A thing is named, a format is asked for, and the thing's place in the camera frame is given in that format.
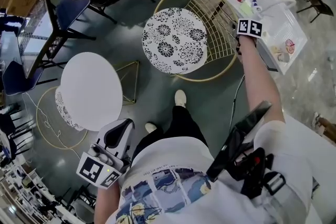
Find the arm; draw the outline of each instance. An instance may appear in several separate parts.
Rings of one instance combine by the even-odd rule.
[[[108,189],[98,188],[94,224],[105,224],[110,215],[118,209],[119,199],[120,191],[118,182],[115,182]]]
[[[250,37],[240,36],[239,43],[250,110],[262,101],[269,101],[272,107],[265,115],[264,123],[273,120],[285,122],[278,88],[268,73],[254,41]]]

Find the cable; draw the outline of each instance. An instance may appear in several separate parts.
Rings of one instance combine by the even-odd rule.
[[[42,98],[43,98],[49,91],[51,91],[51,90],[53,90],[53,89],[55,89],[55,88],[57,88],[57,86],[48,89],[48,90],[41,96],[41,98],[40,98],[40,100],[38,101],[37,105],[36,105],[35,102],[32,100],[32,98],[30,97],[30,95],[26,92],[26,94],[28,95],[28,97],[30,98],[30,100],[32,101],[32,103],[34,104],[34,106],[36,107],[36,124],[37,124],[37,128],[38,128],[38,130],[40,131],[40,134],[41,134],[41,136],[43,137],[43,139],[44,139],[50,146],[52,146],[52,147],[54,147],[54,148],[58,148],[59,150],[71,150],[71,151],[73,151],[73,152],[77,155],[77,157],[80,159],[79,155],[77,154],[77,152],[76,152],[73,148],[76,147],[76,146],[78,146],[80,143],[82,143],[82,142],[84,141],[84,139],[86,138],[86,136],[87,136],[87,134],[88,134],[88,130],[86,130],[86,132],[85,132],[83,138],[82,138],[76,145],[73,145],[73,146],[68,147],[68,146],[66,146],[66,145],[61,141],[61,139],[59,138],[60,135],[61,135],[61,131],[59,130],[59,131],[58,131],[58,134],[56,134],[55,130],[53,129],[53,127],[52,127],[52,126],[50,125],[50,123],[49,123],[48,116],[42,111],[42,109],[39,108],[39,105],[40,105],[40,102],[41,102]],[[41,131],[41,129],[40,129],[38,120],[37,120],[37,119],[38,119],[38,116],[37,116],[38,110],[41,111],[41,113],[43,114],[43,116],[46,118],[46,120],[44,121],[44,125],[45,125],[47,128],[49,128],[49,129],[52,130],[52,132],[56,135],[57,139],[60,141],[60,143],[61,143],[64,147],[55,146],[54,144],[50,143],[50,142],[44,137],[44,135],[43,135],[43,133],[42,133],[42,131]]]
[[[239,82],[239,85],[238,85],[237,90],[236,90],[235,98],[233,99],[232,112],[231,112],[231,120],[230,120],[230,125],[229,125],[229,133],[231,131],[232,120],[233,120],[233,116],[234,116],[235,110],[236,110],[237,94],[238,94],[239,88],[240,88],[240,86],[242,86],[244,80],[245,80],[245,74],[242,76],[242,78],[241,78],[241,80]]]

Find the graphic print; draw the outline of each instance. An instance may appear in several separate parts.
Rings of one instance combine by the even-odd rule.
[[[149,174],[121,192],[124,204],[117,224],[151,223],[164,212],[177,212],[211,190],[207,175],[191,168],[165,169]]]

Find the floral pattern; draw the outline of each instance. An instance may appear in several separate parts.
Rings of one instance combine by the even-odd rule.
[[[166,12],[158,12],[154,15],[154,19],[157,20],[158,22],[166,23],[168,18],[169,16]]]
[[[173,63],[174,63],[175,65],[177,65],[178,67],[182,67],[182,66],[184,66],[184,62],[181,62],[180,60],[173,61]]]
[[[189,35],[194,41],[201,41],[205,37],[205,33],[200,29],[191,29]]]
[[[176,35],[173,35],[173,41],[176,43],[176,44],[180,44],[180,39],[178,36]]]
[[[163,42],[165,41],[164,36],[162,36],[157,29],[151,28],[148,30],[148,37],[154,42]]]
[[[153,63],[153,65],[164,73],[170,73],[170,71],[172,70],[172,68],[164,62],[156,61]]]
[[[170,27],[168,25],[159,25],[157,27],[158,32],[163,36],[169,36],[170,34]]]
[[[143,50],[144,50],[144,52],[145,52],[147,58],[148,58],[149,60],[152,59],[152,52],[149,50],[149,48],[144,48]]]
[[[72,121],[72,118],[70,114],[68,113],[67,109],[65,108],[63,98],[61,91],[59,88],[56,89],[55,91],[55,103],[56,103],[56,108],[61,115],[61,117],[64,119],[64,121],[71,127],[75,128],[77,131],[83,130],[83,127],[79,126],[77,123]]]
[[[170,16],[173,16],[174,13],[175,13],[175,9],[173,8],[169,8],[167,11],[166,11],[167,15],[170,17]]]
[[[146,23],[142,47],[152,65],[165,73],[188,73],[207,58],[207,35],[197,15],[182,8],[167,8]]]
[[[142,41],[145,41],[146,39],[148,39],[148,33],[144,30],[142,33]]]
[[[173,46],[168,44],[167,42],[159,43],[158,51],[164,57],[170,57],[170,56],[173,56],[173,54],[174,54]]]
[[[181,9],[181,8],[177,8],[177,9],[176,9],[176,13],[177,13],[177,15],[180,16],[180,15],[181,15],[181,12],[182,12],[182,9]]]
[[[202,44],[200,42],[187,42],[180,49],[180,57],[188,63],[198,63],[203,57]]]
[[[201,22],[201,19],[193,12],[191,12],[190,10],[188,10],[188,13],[193,16],[196,20],[200,21]]]
[[[188,35],[194,27],[194,23],[187,18],[181,17],[173,20],[173,27],[178,35]]]

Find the gray floor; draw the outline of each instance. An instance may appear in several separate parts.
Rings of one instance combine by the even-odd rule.
[[[304,5],[302,0],[298,1],[298,5]],[[90,10],[86,10],[81,17],[86,22],[75,22],[73,28],[87,35],[96,36],[97,40],[69,41],[60,51],[56,60],[65,61],[77,53],[92,51],[104,56],[112,64],[121,61],[141,61],[137,103],[124,106],[120,116],[120,118],[133,119],[136,125],[131,150],[134,150],[137,143],[146,135],[144,124],[147,121],[159,124],[164,129],[167,128],[171,120],[174,92],[177,89],[183,89],[188,98],[187,108],[199,124],[210,151],[216,154],[227,137],[232,100],[243,74],[241,64],[236,62],[224,76],[207,83],[186,82],[171,78],[156,70],[146,59],[141,46],[143,26],[153,14],[155,7],[156,4],[149,0],[122,0],[107,10],[109,15],[119,22],[117,25]],[[326,101],[331,97],[332,88],[329,90],[330,79],[323,72],[327,68],[323,49],[325,44],[329,44],[333,40],[335,21],[334,18],[321,16],[317,19],[316,24],[309,24],[308,16],[314,16],[312,12],[302,13],[298,16],[302,29],[309,37],[306,48],[286,76],[274,75],[282,95],[284,109],[305,124],[310,121],[310,114],[314,110],[328,113],[331,116],[336,115],[336,112]],[[221,62],[216,62],[210,68],[216,69],[220,65]],[[307,76],[316,67],[319,68],[319,73],[312,83],[308,84]],[[61,69],[45,70],[42,79],[54,77],[61,77]],[[48,88],[57,85],[59,85],[59,81],[37,86],[29,94],[35,102],[38,102]],[[325,86],[324,91],[326,92],[323,96],[320,94],[322,86]],[[29,111],[35,115],[35,108],[26,96],[25,100]],[[238,95],[235,120],[245,115],[247,110],[245,88],[242,87]],[[45,128],[43,130],[45,130],[45,136],[48,140],[57,143],[50,130]],[[75,190],[84,184],[84,181],[75,174],[78,159],[73,152],[61,151],[49,146],[37,130],[34,135],[34,154],[31,165],[37,168],[40,175],[44,177],[45,184],[55,195],[62,195],[69,187]],[[82,135],[82,132],[79,134],[64,132],[60,138],[66,145],[73,145],[80,140]],[[89,132],[85,141],[75,148],[79,155],[87,150],[95,135],[96,133]]]

